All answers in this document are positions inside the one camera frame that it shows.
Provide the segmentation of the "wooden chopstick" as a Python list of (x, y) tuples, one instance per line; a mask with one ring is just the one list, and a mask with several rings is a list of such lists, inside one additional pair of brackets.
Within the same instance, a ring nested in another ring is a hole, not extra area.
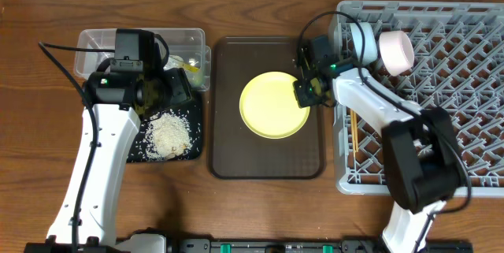
[(358, 117), (357, 114), (351, 110), (350, 111), (351, 115), (351, 133), (352, 133), (352, 140), (353, 140), (353, 153), (354, 153), (354, 158), (357, 157), (359, 146), (358, 146)]
[(352, 149), (354, 157), (358, 152), (358, 131), (356, 131), (356, 114), (353, 110), (350, 110), (350, 127), (351, 127), (351, 139), (352, 139)]

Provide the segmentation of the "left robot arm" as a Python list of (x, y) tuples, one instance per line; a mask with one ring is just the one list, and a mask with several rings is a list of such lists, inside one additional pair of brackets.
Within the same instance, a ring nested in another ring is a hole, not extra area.
[(124, 167), (197, 158), (201, 101), (182, 68), (98, 69), (77, 91), (83, 129), (69, 187), (46, 240), (26, 252), (166, 252), (152, 230), (117, 241)]

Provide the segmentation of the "yellow plate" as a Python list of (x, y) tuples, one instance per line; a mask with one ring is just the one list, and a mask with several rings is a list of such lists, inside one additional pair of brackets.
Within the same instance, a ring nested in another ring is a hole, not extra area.
[(284, 72), (266, 72), (250, 80), (239, 97), (239, 113), (246, 127), (272, 140), (299, 131), (309, 118), (310, 108), (298, 105), (295, 81)]

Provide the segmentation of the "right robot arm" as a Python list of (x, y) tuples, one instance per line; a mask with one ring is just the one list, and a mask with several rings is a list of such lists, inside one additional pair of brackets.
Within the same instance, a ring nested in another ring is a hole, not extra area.
[(295, 82), (301, 107), (323, 104), (328, 91), (335, 102), (352, 109), (381, 138), (388, 191), (395, 201), (381, 235), (389, 252), (421, 252), (434, 219), (450, 213), (447, 201), (470, 179), (461, 160), (448, 112), (424, 109), (401, 99), (379, 84), (366, 69), (367, 47), (380, 52), (392, 75), (413, 65), (413, 46), (405, 32), (384, 32), (374, 39), (366, 32), (354, 38), (355, 57), (339, 59), (328, 37), (296, 48), (303, 78)]

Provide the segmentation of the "light blue bowl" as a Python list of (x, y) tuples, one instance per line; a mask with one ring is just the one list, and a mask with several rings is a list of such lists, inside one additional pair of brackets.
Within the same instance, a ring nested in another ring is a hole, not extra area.
[(351, 23), (350, 33), (354, 44), (354, 54), (357, 59), (362, 58), (363, 65), (369, 65), (378, 59), (378, 49), (370, 23), (361, 22), (360, 28), (355, 23)]

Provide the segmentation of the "white bowl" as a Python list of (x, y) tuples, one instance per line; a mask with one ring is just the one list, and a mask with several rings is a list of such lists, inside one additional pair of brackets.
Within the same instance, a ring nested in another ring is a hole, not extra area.
[(378, 43), (381, 59), (392, 76), (398, 76), (413, 67), (413, 45), (405, 32), (382, 32)]

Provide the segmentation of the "green snack wrapper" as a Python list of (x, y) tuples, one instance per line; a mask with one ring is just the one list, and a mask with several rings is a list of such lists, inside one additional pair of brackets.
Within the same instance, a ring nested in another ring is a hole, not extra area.
[(181, 56), (171, 55), (163, 69), (167, 71), (173, 68), (182, 68), (191, 86), (200, 87), (204, 82), (204, 73), (203, 68), (198, 66), (199, 64), (200, 62), (195, 58), (189, 58), (186, 61)]

